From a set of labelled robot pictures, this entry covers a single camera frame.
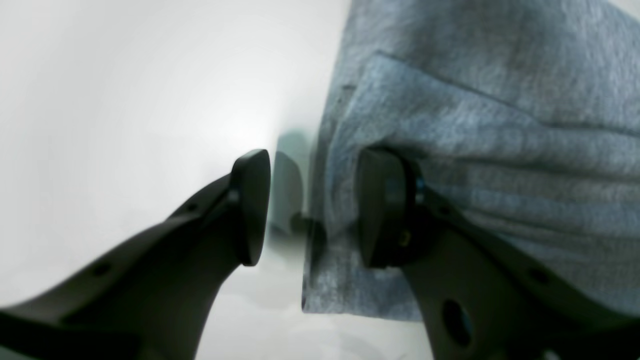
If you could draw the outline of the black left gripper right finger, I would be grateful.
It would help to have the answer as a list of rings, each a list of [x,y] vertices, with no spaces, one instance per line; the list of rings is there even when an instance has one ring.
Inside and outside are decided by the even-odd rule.
[[[400,269],[435,360],[637,360],[639,319],[471,224],[386,148],[358,156],[359,250]]]

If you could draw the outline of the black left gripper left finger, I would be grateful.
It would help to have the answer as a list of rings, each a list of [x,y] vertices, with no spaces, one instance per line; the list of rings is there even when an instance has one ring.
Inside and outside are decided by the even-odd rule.
[[[265,241],[265,149],[48,291],[1,309],[3,360],[193,360],[211,307]]]

